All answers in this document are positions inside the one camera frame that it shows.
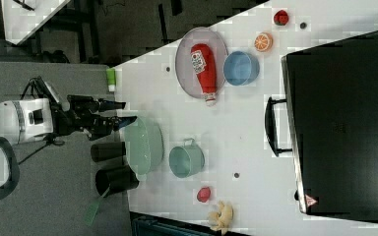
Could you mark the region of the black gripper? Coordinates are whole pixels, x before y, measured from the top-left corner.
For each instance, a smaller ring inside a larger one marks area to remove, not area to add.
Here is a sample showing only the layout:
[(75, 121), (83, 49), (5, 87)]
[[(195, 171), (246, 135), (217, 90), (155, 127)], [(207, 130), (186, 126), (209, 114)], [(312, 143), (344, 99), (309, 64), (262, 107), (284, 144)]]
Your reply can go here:
[(94, 141), (110, 135), (112, 131), (119, 131), (137, 120), (137, 116), (103, 117), (99, 115), (99, 112), (124, 109), (125, 102), (72, 94), (67, 98), (67, 103), (58, 102), (55, 98), (49, 99), (53, 122), (52, 135), (55, 137), (84, 132), (90, 141)]

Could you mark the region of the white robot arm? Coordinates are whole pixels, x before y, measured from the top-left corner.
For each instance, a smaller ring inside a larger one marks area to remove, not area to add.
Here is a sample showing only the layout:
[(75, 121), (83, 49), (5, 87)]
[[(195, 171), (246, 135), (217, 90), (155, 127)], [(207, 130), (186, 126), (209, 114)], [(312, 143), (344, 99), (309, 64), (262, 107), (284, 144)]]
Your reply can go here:
[(124, 107), (123, 102), (88, 95), (69, 94), (63, 102), (42, 78), (30, 79), (18, 100), (0, 102), (0, 201), (20, 181), (15, 146), (44, 141), (47, 146), (60, 147), (61, 139), (75, 132), (84, 133), (90, 141), (104, 138), (137, 120), (135, 116), (103, 115)]

